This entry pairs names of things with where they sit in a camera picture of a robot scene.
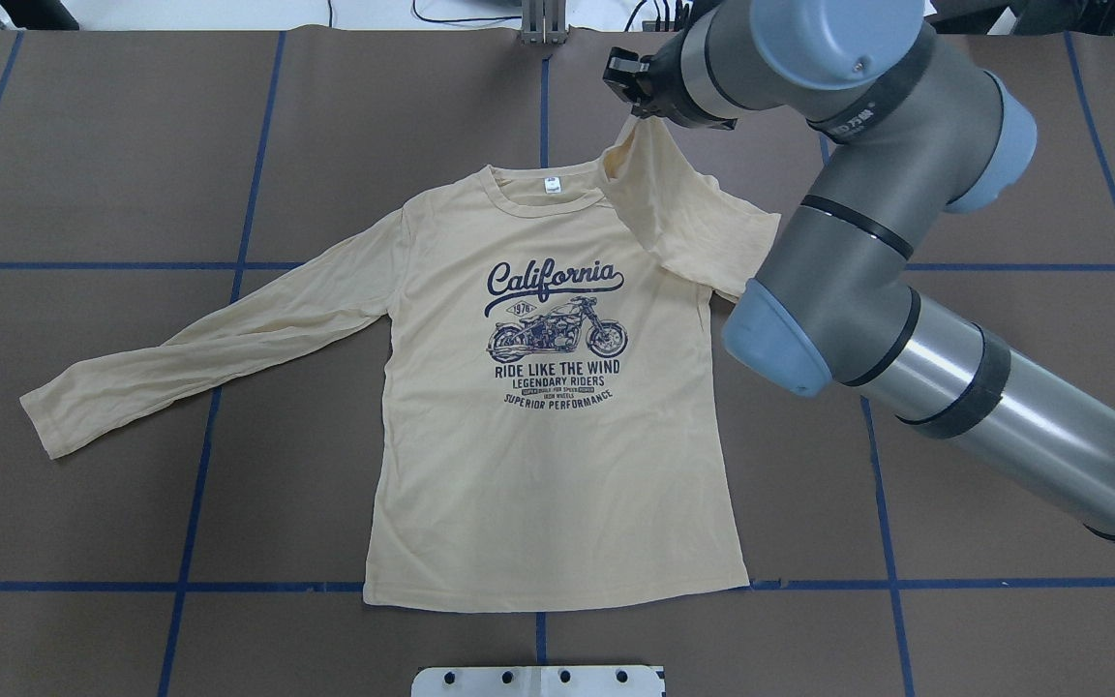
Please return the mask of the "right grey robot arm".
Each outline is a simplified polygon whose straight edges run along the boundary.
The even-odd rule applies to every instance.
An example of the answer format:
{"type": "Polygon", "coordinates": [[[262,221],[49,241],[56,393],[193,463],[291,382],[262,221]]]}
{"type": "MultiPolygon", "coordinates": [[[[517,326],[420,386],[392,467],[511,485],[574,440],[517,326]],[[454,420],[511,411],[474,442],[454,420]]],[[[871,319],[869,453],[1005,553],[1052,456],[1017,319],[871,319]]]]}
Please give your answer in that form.
{"type": "Polygon", "coordinates": [[[977,454],[1115,546],[1115,410],[902,281],[937,217],[987,206],[1037,124],[939,39],[921,1],[696,1],[603,80],[637,116],[731,130],[788,106],[828,163],[724,326],[733,357],[813,396],[841,383],[977,454]]]}

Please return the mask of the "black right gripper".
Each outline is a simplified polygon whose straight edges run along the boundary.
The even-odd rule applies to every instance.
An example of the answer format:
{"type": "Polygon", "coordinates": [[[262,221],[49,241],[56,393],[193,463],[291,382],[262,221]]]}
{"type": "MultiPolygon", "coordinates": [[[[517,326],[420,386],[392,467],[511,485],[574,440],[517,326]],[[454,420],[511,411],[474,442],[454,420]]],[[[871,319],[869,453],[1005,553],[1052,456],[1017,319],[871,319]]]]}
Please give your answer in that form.
{"type": "Polygon", "coordinates": [[[620,101],[637,106],[637,118],[659,118],[687,129],[734,130],[738,120],[723,118],[696,105],[681,72],[681,40],[656,54],[637,54],[623,47],[608,52],[603,83],[620,101]]]}

